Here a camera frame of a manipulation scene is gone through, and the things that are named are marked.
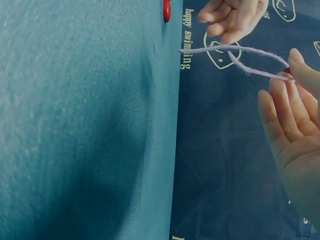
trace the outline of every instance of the cloth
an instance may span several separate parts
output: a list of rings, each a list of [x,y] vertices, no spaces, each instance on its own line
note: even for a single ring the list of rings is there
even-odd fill
[[[182,39],[190,40],[192,49],[220,42],[219,37],[206,36],[208,25],[197,21],[206,3],[184,1]],[[238,44],[285,60],[290,49],[297,48],[319,70],[319,11],[317,0],[270,0],[257,27]],[[232,53],[254,69],[269,73],[284,69],[274,59]],[[320,239],[289,204],[263,132],[258,91],[268,89],[269,79],[246,75],[227,52],[181,56],[181,64],[170,237]]]
[[[0,239],[169,236],[182,1],[2,0]]]

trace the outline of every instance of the teal fabric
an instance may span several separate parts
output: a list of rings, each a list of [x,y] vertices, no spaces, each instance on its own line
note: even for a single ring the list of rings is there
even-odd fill
[[[182,0],[2,0],[0,240],[165,240]]]

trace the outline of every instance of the finger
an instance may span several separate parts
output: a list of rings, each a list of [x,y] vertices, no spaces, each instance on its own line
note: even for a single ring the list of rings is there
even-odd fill
[[[299,84],[296,84],[296,87],[298,89],[300,98],[303,102],[303,105],[310,116],[310,119],[312,122],[314,122],[315,125],[319,126],[318,121],[318,101],[317,99],[307,90],[305,90],[303,87],[301,87]]]
[[[246,31],[239,30],[238,26],[236,26],[237,17],[234,18],[234,27],[230,28],[225,34],[222,36],[221,42],[224,44],[233,44],[239,40],[241,40],[243,37],[249,35],[253,29],[257,26],[258,22],[262,18],[264,12],[265,12],[265,6],[262,4],[258,4],[256,15],[252,18],[249,27]]]
[[[202,23],[206,23],[206,14],[212,13],[213,11],[216,11],[220,5],[224,2],[224,0],[210,0],[204,8],[199,12],[198,19]]]
[[[292,113],[286,84],[283,80],[271,78],[269,85],[279,123],[289,142],[293,143],[303,137]]]
[[[283,149],[290,143],[279,123],[272,96],[267,91],[261,90],[258,94],[258,103],[260,119],[266,139],[271,147],[274,158],[278,159]]]
[[[283,74],[285,77],[291,77],[289,74]],[[285,82],[286,91],[289,98],[289,104],[291,107],[291,111],[296,122],[296,125],[300,132],[304,136],[311,136],[316,133],[319,128],[317,125],[311,120],[307,109],[299,95],[298,88],[294,82],[287,81]]]
[[[301,53],[295,48],[290,51],[289,66],[296,82],[308,92],[314,94],[316,98],[319,98],[320,72],[306,65]]]
[[[236,11],[232,10],[231,13],[229,14],[229,16],[225,20],[208,26],[208,28],[207,28],[208,35],[211,37],[223,35],[225,32],[228,31],[228,29],[230,29],[233,26],[233,24],[234,24],[233,19],[236,16],[237,16]]]
[[[259,0],[243,0],[238,9],[237,28],[246,32],[256,15]]]
[[[223,3],[218,10],[210,13],[203,13],[201,19],[205,20],[206,23],[217,23],[223,21],[231,10],[232,8],[229,5]]]

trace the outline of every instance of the red button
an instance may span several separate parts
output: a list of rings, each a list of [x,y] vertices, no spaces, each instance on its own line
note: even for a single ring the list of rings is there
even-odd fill
[[[163,0],[163,19],[164,22],[169,22],[171,17],[171,5],[170,0]]]
[[[282,72],[286,73],[286,74],[290,74],[292,76],[291,70],[289,67],[287,67],[285,70],[283,70]]]

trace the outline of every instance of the lavender yarn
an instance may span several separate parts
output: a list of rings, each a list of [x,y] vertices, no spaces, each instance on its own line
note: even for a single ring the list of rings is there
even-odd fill
[[[263,51],[260,49],[256,49],[253,47],[247,47],[247,46],[217,45],[217,46],[209,46],[209,47],[203,47],[203,48],[197,48],[197,49],[180,49],[179,52],[182,54],[197,54],[197,53],[203,53],[203,52],[214,51],[214,50],[242,50],[245,52],[260,54],[262,56],[273,58],[273,59],[277,60],[278,62],[282,63],[285,66],[285,68],[289,67],[289,64],[285,60],[283,60],[281,57],[279,57],[273,53],[270,53],[270,52],[266,52],[266,51]],[[269,73],[266,71],[260,71],[258,69],[254,69],[254,68],[245,66],[231,53],[231,51],[228,51],[228,55],[229,55],[230,59],[232,60],[232,62],[236,66],[241,68],[243,71],[245,71],[246,73],[256,74],[256,75],[269,77],[269,78],[277,78],[277,79],[281,79],[284,81],[295,81],[294,79],[292,79],[290,77],[279,76],[279,75],[275,75],[275,74],[272,74],[272,73]]]

